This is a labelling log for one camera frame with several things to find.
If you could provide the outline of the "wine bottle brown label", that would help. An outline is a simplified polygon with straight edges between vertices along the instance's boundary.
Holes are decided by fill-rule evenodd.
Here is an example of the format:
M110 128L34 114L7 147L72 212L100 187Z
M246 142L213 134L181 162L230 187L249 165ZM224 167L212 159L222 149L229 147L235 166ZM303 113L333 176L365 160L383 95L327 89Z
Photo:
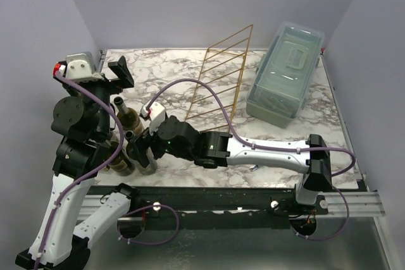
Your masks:
M131 107L128 107L119 96L114 98L113 103L118 110L117 117L125 131L125 137L130 138L141 135L144 131L144 127L140 122L137 112Z

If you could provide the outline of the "wine bottle white label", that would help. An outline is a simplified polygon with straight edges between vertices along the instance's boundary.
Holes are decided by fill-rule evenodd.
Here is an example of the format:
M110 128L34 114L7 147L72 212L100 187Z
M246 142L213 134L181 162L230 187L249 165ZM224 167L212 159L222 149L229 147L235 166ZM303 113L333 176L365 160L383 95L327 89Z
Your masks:
M156 172L156 170L158 168L158 164L154 158L154 154L150 147L147 150L147 157L149 159L149 165L146 168L143 168L140 165L140 168L139 168L139 171L142 175L152 175Z

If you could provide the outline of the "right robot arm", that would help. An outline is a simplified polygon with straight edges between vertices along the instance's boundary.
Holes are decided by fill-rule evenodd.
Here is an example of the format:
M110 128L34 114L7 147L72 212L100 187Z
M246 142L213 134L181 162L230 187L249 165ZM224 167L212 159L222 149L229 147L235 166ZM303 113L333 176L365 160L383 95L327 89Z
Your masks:
M319 135L267 146L262 140L238 140L228 132L199 132L187 122L167 116L157 129L147 128L139 136L125 137L129 156L142 167L149 165L147 153L151 152L154 159L169 154L206 169L260 165L299 173L301 179L291 198L292 209L298 214L306 214L314 207L318 194L332 188L330 153Z

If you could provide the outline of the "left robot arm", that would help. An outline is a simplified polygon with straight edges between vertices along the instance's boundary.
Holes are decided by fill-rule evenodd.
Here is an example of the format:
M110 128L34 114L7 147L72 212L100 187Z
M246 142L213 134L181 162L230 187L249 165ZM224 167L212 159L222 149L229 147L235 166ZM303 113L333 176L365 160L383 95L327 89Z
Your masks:
M91 54L72 54L56 63L53 78L68 96L53 110L51 128L63 138L56 150L51 196L33 244L16 257L24 269L83 269L93 245L120 216L134 216L140 200L128 185L118 185L86 220L78 216L98 172L123 153L111 140L116 114L110 97L134 86L124 57L108 63L115 79L106 78Z

